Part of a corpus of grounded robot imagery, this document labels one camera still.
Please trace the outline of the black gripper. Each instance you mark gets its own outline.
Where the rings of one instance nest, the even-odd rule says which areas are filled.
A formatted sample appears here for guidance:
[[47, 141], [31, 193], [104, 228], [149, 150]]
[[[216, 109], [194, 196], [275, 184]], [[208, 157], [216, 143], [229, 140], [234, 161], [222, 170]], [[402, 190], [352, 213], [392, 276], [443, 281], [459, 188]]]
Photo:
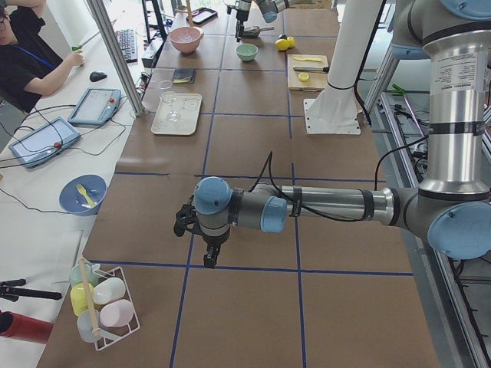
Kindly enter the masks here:
[[244, 25], [249, 19], [249, 9], [236, 8], [236, 20], [237, 25]]
[[229, 239], [229, 224], [224, 224], [218, 228], [207, 227], [204, 223], [200, 223], [199, 226], [203, 233], [203, 240], [209, 247], [220, 249], [221, 245]]

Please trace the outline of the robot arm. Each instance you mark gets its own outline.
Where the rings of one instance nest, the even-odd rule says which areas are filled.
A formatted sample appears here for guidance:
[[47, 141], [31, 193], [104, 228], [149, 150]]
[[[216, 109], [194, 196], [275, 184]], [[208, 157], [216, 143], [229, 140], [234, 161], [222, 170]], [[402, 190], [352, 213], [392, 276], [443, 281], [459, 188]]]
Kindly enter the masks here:
[[399, 1], [395, 49], [422, 48], [431, 61], [428, 170], [415, 189], [328, 189], [257, 184], [233, 189], [210, 176], [189, 199], [193, 231], [216, 264], [232, 226], [280, 232], [288, 217], [378, 221], [403, 228], [455, 259], [490, 249], [490, 189], [480, 178], [483, 103], [490, 48], [488, 1]]
[[252, 3], [259, 7], [262, 17], [267, 23], [273, 22], [277, 18], [277, 14], [293, 5], [297, 5], [300, 1], [297, 0], [238, 0], [232, 5], [227, 6], [227, 14], [231, 15], [236, 12], [236, 20], [238, 24], [243, 24], [249, 19]]

